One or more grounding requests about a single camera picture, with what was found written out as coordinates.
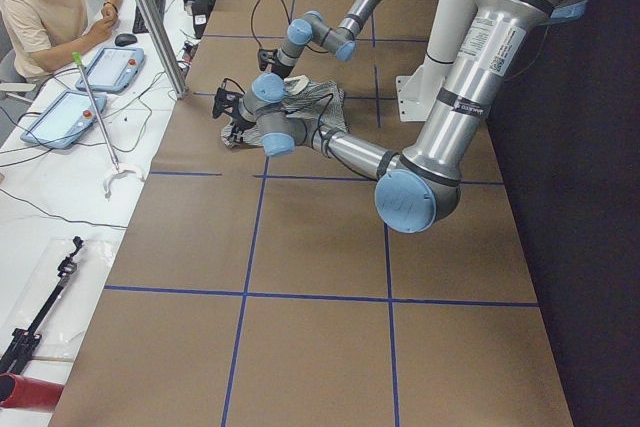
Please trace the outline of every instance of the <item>beige t-shirt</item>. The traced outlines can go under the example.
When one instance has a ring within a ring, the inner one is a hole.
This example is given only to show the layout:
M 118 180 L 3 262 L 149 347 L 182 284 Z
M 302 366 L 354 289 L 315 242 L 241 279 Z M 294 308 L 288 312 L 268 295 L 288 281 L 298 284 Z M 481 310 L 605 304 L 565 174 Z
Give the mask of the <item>beige t-shirt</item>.
M 31 60 L 32 52 L 71 42 L 87 28 L 86 0 L 0 0 L 0 10 L 16 70 L 29 80 L 47 75 Z

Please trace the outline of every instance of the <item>man's arm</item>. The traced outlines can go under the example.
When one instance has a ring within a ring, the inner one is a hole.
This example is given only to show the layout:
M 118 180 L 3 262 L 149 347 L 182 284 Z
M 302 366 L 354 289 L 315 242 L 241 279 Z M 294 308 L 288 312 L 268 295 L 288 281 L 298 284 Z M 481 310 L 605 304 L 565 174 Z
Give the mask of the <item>man's arm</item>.
M 96 45 L 111 37 L 113 26 L 118 20 L 118 9 L 122 0 L 104 0 L 102 19 L 95 22 L 91 29 L 78 39 L 60 44 L 46 50 L 33 52 L 31 58 L 43 70 L 54 72 L 73 61 L 73 52 L 87 53 Z

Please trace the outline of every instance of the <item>folded cloth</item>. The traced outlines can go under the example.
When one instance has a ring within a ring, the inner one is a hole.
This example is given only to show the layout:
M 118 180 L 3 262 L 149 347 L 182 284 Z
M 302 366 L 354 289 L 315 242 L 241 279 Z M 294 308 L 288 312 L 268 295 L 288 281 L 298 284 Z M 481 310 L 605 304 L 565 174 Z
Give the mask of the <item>folded cloth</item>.
M 295 119 L 319 120 L 322 125 L 345 132 L 349 129 L 344 120 L 344 90 L 333 81 L 314 82 L 306 76 L 285 79 L 288 95 L 282 100 L 287 117 Z M 262 134 L 258 126 L 237 132 L 233 121 L 222 128 L 222 142 L 230 149 L 236 146 L 262 146 Z

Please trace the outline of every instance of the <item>person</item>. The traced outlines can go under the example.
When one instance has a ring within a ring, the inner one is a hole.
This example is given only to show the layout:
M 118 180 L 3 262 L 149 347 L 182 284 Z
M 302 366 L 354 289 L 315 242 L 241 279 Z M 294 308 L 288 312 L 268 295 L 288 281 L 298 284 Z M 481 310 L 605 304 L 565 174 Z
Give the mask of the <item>person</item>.
M 86 0 L 0 0 L 16 52 L 16 71 L 37 82 L 111 37 L 122 0 L 104 0 L 102 18 L 86 31 Z

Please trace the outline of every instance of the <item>metal pole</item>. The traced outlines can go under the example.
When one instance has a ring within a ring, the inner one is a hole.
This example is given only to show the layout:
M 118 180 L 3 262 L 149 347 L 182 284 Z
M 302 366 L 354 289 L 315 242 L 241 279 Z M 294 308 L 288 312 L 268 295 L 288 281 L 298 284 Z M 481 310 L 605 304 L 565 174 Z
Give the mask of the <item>metal pole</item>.
M 187 84 L 184 80 L 182 70 L 178 67 L 178 62 L 175 59 L 171 43 L 167 37 L 167 32 L 164 30 L 164 26 L 162 25 L 160 14 L 158 14 L 155 8 L 155 3 L 153 0 L 136 0 L 136 3 L 140 8 L 142 18 L 149 29 L 151 40 L 156 46 L 156 51 L 160 56 L 160 61 L 164 66 L 164 70 L 169 77 L 171 85 L 173 85 L 176 97 L 178 99 L 182 99 L 187 94 Z

